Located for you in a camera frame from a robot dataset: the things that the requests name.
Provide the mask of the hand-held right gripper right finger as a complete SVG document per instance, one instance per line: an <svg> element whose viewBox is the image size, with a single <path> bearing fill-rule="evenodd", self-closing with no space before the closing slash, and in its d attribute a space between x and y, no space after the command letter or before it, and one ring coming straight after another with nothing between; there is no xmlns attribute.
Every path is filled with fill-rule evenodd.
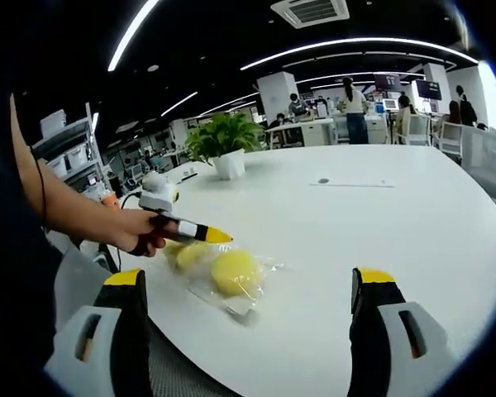
<svg viewBox="0 0 496 397"><path fill-rule="evenodd" d="M432 396L455 367L446 330L382 270L355 268L349 396Z"/></svg>

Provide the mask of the person's left hand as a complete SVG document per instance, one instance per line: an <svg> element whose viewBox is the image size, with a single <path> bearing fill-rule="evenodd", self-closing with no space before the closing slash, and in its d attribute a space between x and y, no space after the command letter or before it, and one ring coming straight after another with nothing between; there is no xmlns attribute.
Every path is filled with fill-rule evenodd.
<svg viewBox="0 0 496 397"><path fill-rule="evenodd" d="M121 209L109 227L107 243L133 256L152 257L165 247L164 231L157 213Z"/></svg>

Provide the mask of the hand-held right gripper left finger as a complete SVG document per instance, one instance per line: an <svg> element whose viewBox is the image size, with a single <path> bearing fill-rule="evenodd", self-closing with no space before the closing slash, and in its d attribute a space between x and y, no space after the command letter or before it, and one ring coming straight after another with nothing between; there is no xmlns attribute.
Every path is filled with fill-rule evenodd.
<svg viewBox="0 0 496 397"><path fill-rule="evenodd" d="M67 396L152 396L145 272L111 275L55 334L45 372Z"/></svg>

